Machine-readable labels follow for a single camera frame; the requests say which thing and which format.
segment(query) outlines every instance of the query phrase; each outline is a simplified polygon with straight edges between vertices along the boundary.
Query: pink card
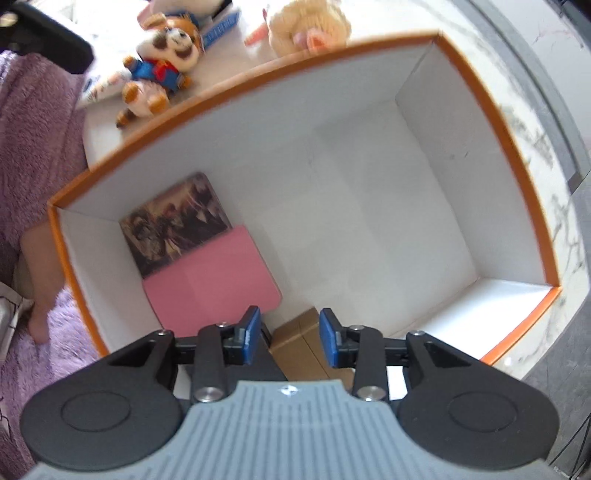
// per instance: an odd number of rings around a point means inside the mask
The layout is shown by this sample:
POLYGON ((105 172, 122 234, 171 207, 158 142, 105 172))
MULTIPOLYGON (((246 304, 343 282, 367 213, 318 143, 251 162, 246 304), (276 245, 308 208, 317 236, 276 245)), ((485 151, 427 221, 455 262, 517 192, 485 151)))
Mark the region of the pink card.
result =
POLYGON ((143 280, 162 326, 176 336, 196 335, 214 323, 236 323, 250 305, 263 313, 281 293, 244 226, 179 258, 143 280))

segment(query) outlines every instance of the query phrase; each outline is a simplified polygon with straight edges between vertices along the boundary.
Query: purple fuzzy blanket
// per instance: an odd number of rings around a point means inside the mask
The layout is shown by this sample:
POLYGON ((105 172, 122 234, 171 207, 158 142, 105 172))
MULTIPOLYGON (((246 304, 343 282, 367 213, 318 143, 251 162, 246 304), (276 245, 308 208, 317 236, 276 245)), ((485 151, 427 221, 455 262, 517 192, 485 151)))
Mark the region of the purple fuzzy blanket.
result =
MULTIPOLYGON (((22 233, 46 214, 47 200, 86 168, 83 112, 75 111, 83 78, 37 55, 0 54, 0 281, 10 285, 22 233)), ((18 422, 43 387, 97 358, 69 291, 48 316, 51 341, 37 346, 21 325, 0 368, 0 473, 19 478, 33 465, 18 422)))
POLYGON ((68 289, 61 291, 48 322, 49 343, 35 345, 27 330, 20 328, 0 369, 0 390, 8 407, 2 414, 11 426, 10 435, 0 433, 0 465, 7 480, 23 476, 33 466, 18 430, 25 403, 42 388, 98 359, 68 289))

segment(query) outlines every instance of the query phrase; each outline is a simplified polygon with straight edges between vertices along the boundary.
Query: raccoon plush toy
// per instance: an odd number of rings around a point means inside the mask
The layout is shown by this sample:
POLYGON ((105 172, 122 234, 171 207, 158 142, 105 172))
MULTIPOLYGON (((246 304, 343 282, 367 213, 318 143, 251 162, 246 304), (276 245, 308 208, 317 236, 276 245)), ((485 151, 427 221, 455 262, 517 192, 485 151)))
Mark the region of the raccoon plush toy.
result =
POLYGON ((191 85, 186 73, 203 52, 199 31, 187 18, 162 16, 151 27, 153 35, 137 48, 139 58, 124 60, 132 80, 123 87, 127 108, 117 116, 118 128, 166 110, 169 96, 191 85))

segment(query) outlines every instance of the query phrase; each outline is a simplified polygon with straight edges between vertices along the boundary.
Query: white plush toy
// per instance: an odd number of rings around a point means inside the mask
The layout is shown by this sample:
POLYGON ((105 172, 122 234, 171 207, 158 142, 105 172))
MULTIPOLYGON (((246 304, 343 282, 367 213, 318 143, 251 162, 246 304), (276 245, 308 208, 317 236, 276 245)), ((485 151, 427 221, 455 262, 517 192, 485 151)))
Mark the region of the white plush toy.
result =
POLYGON ((301 50, 344 45, 351 24, 332 0, 290 0, 263 10, 265 23, 246 40, 252 45, 269 37, 271 48, 280 57, 301 50))

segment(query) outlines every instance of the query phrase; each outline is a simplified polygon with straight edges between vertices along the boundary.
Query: gray gripper base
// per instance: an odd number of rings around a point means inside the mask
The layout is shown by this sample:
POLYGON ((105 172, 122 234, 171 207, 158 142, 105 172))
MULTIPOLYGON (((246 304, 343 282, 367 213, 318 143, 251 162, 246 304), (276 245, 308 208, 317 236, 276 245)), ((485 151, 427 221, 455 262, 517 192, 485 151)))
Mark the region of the gray gripper base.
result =
POLYGON ((556 480, 541 460, 511 471, 470 470, 417 446, 382 402, 351 397, 339 380, 240 382, 196 404, 162 449, 114 471, 38 465, 27 480, 556 480))

